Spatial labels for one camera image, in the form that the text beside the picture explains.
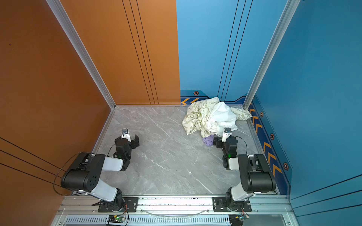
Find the purple t-shirt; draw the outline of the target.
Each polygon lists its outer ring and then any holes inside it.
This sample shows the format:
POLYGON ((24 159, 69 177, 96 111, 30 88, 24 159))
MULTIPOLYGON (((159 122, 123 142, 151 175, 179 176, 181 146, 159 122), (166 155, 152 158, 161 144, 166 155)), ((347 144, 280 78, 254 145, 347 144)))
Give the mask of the purple t-shirt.
POLYGON ((204 138, 202 138, 202 141, 207 147, 211 147, 214 145, 214 135, 204 137, 204 138))

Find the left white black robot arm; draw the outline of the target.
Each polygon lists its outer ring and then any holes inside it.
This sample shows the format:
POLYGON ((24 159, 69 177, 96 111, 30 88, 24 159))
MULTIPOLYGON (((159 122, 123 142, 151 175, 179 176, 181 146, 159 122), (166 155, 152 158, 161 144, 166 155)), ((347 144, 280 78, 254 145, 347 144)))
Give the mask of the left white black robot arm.
POLYGON ((105 154, 79 153, 62 176, 61 186, 71 191, 85 192, 99 201, 98 212, 136 212, 138 198, 124 198, 119 188, 104 182, 100 176, 105 171, 126 171, 132 157, 132 150, 140 146, 137 135, 132 140, 129 134, 115 139, 116 152, 109 157, 105 154))

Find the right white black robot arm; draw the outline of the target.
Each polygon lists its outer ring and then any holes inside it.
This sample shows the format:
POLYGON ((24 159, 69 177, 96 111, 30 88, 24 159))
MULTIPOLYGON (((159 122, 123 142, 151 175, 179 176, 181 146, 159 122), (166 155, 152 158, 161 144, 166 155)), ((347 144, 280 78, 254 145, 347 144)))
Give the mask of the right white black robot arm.
POLYGON ((213 145, 223 152, 223 167, 239 173, 239 183, 225 197, 214 197, 214 212, 251 212, 249 199, 276 190, 275 178, 263 154, 237 154, 237 137, 214 137, 213 145))

